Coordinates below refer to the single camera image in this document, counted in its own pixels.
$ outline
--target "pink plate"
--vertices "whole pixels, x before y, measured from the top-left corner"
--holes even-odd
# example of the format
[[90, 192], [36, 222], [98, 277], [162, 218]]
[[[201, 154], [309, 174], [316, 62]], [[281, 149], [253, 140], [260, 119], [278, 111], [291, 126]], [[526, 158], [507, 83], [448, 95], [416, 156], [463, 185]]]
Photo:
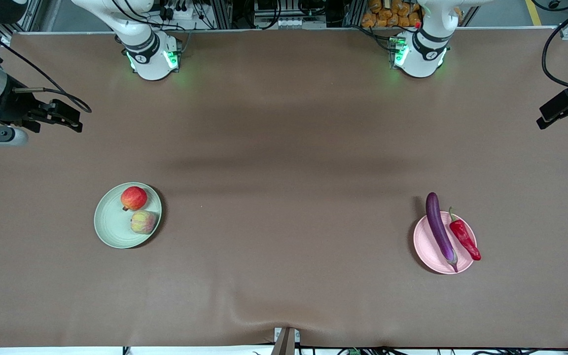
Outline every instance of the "pink plate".
[[[473, 264], [473, 258], [470, 257], [469, 252], [466, 248], [462, 247], [460, 241], [457, 240], [451, 229], [448, 227], [448, 225], [451, 224], [451, 215], [444, 211], [442, 211], [441, 214], [442, 222], [446, 227], [446, 234], [448, 234], [448, 238], [451, 240], [451, 245], [453, 245], [453, 249], [455, 249], [455, 253], [457, 254], [457, 270], [458, 272], [462, 272]], [[473, 233], [473, 230], [470, 228], [468, 223], [466, 223], [466, 227], [470, 238], [473, 242], [475, 242], [475, 245], [477, 245], [475, 233]], [[413, 244], [415, 245], [415, 251], [418, 256], [428, 267], [442, 274], [455, 274], [453, 267], [446, 262], [446, 259], [442, 255], [442, 251], [440, 251], [437, 242], [435, 242], [435, 237], [433, 236], [431, 227], [428, 224], [426, 215], [423, 216], [422, 219], [420, 219], [420, 222], [418, 222], [415, 226], [415, 230], [413, 231]]]

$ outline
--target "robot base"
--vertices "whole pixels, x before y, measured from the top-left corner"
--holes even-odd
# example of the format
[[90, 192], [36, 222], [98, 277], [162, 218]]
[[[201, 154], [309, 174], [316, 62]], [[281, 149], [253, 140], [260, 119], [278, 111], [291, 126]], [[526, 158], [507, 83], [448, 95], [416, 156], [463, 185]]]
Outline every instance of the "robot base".
[[393, 64], [395, 67], [402, 69], [406, 74], [414, 78], [426, 78], [427, 76], [431, 76], [444, 62], [446, 49], [439, 55], [437, 52], [429, 53], [431, 56], [435, 56], [435, 58], [433, 60], [427, 60], [415, 49], [413, 36], [416, 36], [416, 34], [403, 32], [397, 36], [405, 38], [405, 43], [401, 48], [397, 48], [400, 52], [395, 54]]
[[181, 61], [182, 42], [162, 31], [155, 31], [159, 36], [159, 49], [151, 56], [148, 63], [138, 63], [127, 54], [133, 72], [146, 80], [160, 80], [171, 72], [178, 72]]

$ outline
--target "apple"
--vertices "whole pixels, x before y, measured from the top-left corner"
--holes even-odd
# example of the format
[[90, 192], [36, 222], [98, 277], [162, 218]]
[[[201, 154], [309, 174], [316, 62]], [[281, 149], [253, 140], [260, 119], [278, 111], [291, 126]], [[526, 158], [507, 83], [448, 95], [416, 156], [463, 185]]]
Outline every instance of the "apple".
[[122, 197], [120, 197], [120, 201], [122, 201], [122, 204], [124, 205], [124, 211], [137, 211], [146, 205], [148, 195], [146, 195], [146, 191], [144, 191], [144, 189], [137, 186], [131, 186], [124, 190]]
[[149, 234], [155, 229], [157, 217], [153, 212], [136, 211], [131, 217], [131, 229], [137, 234]]

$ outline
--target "eggplant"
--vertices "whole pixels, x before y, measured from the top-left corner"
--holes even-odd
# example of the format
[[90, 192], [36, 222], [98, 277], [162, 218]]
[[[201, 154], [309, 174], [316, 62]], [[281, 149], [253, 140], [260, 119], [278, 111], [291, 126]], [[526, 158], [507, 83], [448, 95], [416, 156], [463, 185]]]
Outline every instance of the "eggplant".
[[448, 234], [446, 234], [446, 227], [444, 227], [442, 215], [440, 214], [440, 202], [435, 192], [429, 193], [426, 197], [426, 219], [431, 227], [435, 241], [442, 251], [442, 255], [453, 267], [453, 270], [457, 272], [457, 254], [455, 254], [451, 240], [448, 239]]

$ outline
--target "red chili pepper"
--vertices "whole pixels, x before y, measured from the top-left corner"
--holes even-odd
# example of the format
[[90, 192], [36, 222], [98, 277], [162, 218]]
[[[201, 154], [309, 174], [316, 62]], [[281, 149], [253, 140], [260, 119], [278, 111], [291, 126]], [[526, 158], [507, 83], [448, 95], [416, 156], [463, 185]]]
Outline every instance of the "red chili pepper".
[[453, 207], [448, 209], [448, 213], [451, 215], [451, 224], [449, 225], [449, 227], [451, 227], [451, 231], [453, 231], [453, 234], [455, 234], [461, 245], [470, 253], [473, 260], [481, 260], [481, 253], [470, 238], [466, 224], [463, 220], [458, 219], [453, 215], [453, 213], [451, 213], [452, 209]]

